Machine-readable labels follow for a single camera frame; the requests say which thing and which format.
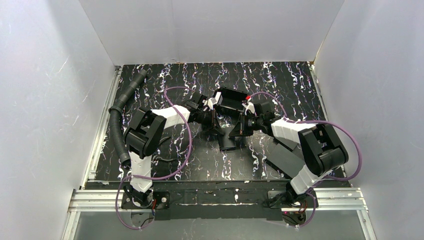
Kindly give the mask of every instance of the curved black object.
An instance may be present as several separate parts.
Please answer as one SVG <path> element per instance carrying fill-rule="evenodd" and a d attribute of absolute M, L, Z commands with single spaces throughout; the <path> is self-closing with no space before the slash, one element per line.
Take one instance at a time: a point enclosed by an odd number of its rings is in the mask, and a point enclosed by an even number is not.
<path fill-rule="evenodd" d="M 121 163 L 126 160 L 130 160 L 130 154 L 125 147 L 123 134 L 121 131 L 122 109 L 124 108 L 125 104 L 127 104 L 128 99 L 134 95 L 136 89 L 144 84 L 146 76 L 147 72 L 144 69 L 142 69 L 139 73 L 136 73 L 132 77 L 132 81 L 129 86 L 127 86 L 122 91 L 119 98 L 116 99 L 113 106 L 109 109 L 110 137 L 113 139 L 113 146 L 115 147 L 116 153 L 118 154 Z"/>

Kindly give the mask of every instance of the gray floor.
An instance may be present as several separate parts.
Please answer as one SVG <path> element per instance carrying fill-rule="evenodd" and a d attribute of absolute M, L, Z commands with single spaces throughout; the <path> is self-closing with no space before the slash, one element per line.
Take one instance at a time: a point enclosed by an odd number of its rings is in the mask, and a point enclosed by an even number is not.
<path fill-rule="evenodd" d="M 127 223 L 130 213 L 121 212 Z M 263 219 L 180 219 L 155 221 L 142 231 L 124 227 L 115 212 L 82 212 L 76 240 L 362 240 L 355 210 L 317 211 L 313 221 L 296 230 Z"/>

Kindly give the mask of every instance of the marble pattern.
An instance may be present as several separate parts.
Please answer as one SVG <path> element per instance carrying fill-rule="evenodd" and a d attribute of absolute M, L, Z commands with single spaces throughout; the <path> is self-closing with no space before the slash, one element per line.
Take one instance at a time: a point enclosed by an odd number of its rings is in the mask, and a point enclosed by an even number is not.
<path fill-rule="evenodd" d="M 232 62 L 232 63 L 176 63 L 124 65 L 116 91 L 119 96 L 123 87 L 130 84 L 135 72 L 145 69 L 146 84 L 138 89 L 124 109 L 122 128 L 131 121 L 132 113 L 140 106 L 151 109 L 169 107 L 164 89 L 185 86 L 208 97 L 219 87 L 234 88 L 248 93 L 265 91 L 273 94 L 285 106 L 291 119 L 324 120 L 324 114 L 313 84 L 307 62 Z M 168 91 L 174 104 L 181 104 L 191 97 L 184 89 Z M 275 105 L 277 114 L 282 110 Z M 237 119 L 218 116 L 222 128 L 230 128 Z M 236 142 L 237 149 L 219 150 L 218 139 L 201 131 L 201 126 L 191 123 L 193 151 L 183 171 L 170 180 L 176 181 L 222 181 L 222 180 L 275 180 L 282 179 L 280 172 L 265 164 L 266 155 L 272 151 L 273 139 L 260 132 Z M 157 153 L 172 162 L 152 161 L 152 176 L 161 177 L 174 172 L 187 154 L 187 130 L 184 125 L 166 129 L 163 136 L 172 136 Z M 113 143 L 106 132 L 102 152 L 96 169 L 97 181 L 119 181 L 131 171 L 122 169 Z"/>

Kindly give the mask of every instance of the gray wall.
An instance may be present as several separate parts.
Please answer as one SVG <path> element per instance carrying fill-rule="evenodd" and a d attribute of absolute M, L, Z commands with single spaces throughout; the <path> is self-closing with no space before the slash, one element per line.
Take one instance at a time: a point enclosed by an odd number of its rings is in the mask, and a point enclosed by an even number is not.
<path fill-rule="evenodd" d="M 0 0 L 0 239 L 60 239 L 114 66 L 78 0 Z"/>
<path fill-rule="evenodd" d="M 347 0 L 315 62 L 330 120 L 362 148 L 353 183 L 379 239 L 423 239 L 423 13 L 421 0 Z"/>
<path fill-rule="evenodd" d="M 313 61 L 344 0 L 80 0 L 115 65 Z"/>

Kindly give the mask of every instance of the gray panel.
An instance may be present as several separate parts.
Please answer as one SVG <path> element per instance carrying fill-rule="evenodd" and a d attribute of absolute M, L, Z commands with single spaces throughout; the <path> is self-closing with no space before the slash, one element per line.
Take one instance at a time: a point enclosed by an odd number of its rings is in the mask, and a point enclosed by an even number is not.
<path fill-rule="evenodd" d="M 422 239 L 424 2 L 346 1 L 316 59 L 330 120 L 363 151 L 361 187 L 379 239 Z M 355 160 L 347 171 L 356 168 Z"/>
<path fill-rule="evenodd" d="M 115 65 L 176 63 L 171 0 L 80 0 Z"/>
<path fill-rule="evenodd" d="M 77 0 L 0 6 L 0 239 L 59 239 L 115 68 Z"/>
<path fill-rule="evenodd" d="M 121 214 L 127 223 L 130 223 L 130 213 Z M 81 212 L 75 239 L 365 239 L 357 211 L 317 211 L 314 219 L 298 231 L 293 227 L 281 225 L 282 223 L 264 219 L 197 218 L 155 221 L 138 231 L 123 226 L 115 212 Z"/>
<path fill-rule="evenodd" d="M 179 61 L 313 61 L 342 3 L 173 0 Z"/>
<path fill-rule="evenodd" d="M 343 0 L 79 0 L 115 65 L 313 61 Z"/>

